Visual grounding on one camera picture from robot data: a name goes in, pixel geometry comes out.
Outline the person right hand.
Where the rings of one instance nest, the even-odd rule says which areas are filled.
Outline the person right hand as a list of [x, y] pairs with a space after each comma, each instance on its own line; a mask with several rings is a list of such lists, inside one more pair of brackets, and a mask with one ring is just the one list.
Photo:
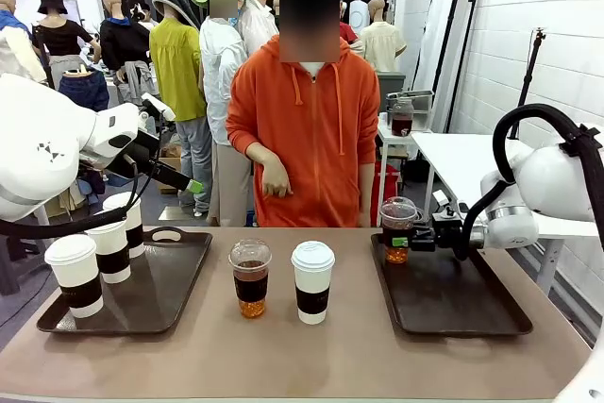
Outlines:
[[279, 157], [271, 155], [262, 165], [262, 190], [267, 196], [284, 198], [292, 195], [293, 190], [287, 171]]

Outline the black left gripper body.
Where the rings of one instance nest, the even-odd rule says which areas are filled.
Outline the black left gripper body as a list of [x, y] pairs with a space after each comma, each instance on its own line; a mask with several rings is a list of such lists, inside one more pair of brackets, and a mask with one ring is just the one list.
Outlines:
[[160, 140], [146, 131], [139, 131], [107, 167], [107, 170], [121, 177], [148, 175], [156, 163]]

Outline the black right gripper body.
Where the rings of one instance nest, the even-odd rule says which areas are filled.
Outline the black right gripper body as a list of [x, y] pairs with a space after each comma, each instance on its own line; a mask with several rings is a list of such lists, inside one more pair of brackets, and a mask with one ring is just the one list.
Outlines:
[[463, 250], [462, 240], [463, 220], [458, 213], [433, 212], [431, 214], [434, 242], [439, 248]]

